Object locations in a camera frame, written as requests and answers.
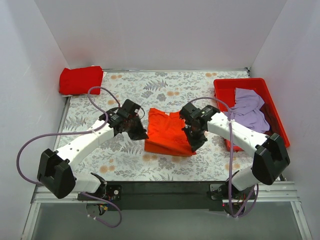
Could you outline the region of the orange t shirt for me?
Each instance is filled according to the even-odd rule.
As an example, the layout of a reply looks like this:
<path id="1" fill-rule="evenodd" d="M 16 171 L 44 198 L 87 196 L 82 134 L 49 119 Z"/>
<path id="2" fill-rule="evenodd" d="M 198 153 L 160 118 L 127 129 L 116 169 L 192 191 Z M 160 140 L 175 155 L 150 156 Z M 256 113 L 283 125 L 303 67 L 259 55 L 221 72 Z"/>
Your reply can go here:
<path id="1" fill-rule="evenodd" d="M 190 157 L 192 151 L 187 137 L 182 130 L 185 121 L 178 112 L 165 113 L 156 108 L 148 111 L 148 139 L 144 142 L 144 150 L 149 153 Z"/>

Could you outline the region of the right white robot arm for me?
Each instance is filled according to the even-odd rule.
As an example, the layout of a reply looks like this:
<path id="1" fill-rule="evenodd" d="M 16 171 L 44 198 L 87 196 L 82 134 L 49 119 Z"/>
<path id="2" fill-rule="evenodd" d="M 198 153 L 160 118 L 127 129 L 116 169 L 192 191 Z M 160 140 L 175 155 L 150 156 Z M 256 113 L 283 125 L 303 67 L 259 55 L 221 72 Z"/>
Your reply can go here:
<path id="1" fill-rule="evenodd" d="M 211 105 L 200 109 L 187 103 L 179 117 L 185 122 L 182 130 L 192 152 L 204 145 L 208 140 L 205 132 L 210 132 L 229 140 L 253 158 L 251 166 L 232 174 L 224 184 L 209 192 L 215 198 L 237 199 L 256 184 L 270 186 L 290 164 L 285 142 L 279 134 L 265 135 L 251 130 L 228 119 Z"/>

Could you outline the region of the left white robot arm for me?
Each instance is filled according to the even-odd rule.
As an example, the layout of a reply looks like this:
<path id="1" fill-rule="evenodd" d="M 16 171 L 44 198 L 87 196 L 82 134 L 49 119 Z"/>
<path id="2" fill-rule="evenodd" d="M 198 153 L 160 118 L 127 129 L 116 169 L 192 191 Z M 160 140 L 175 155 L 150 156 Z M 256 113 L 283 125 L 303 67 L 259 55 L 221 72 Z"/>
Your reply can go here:
<path id="1" fill-rule="evenodd" d="M 126 99 L 122 106 L 102 114 L 87 134 L 81 134 L 55 151 L 43 151 L 37 180 L 58 199 L 73 192 L 85 192 L 95 200 L 106 198 L 107 181 L 103 177 L 96 173 L 75 174 L 74 171 L 90 153 L 118 134 L 127 133 L 133 141 L 147 139 L 147 131 L 139 116 L 140 110 L 140 105 Z"/>

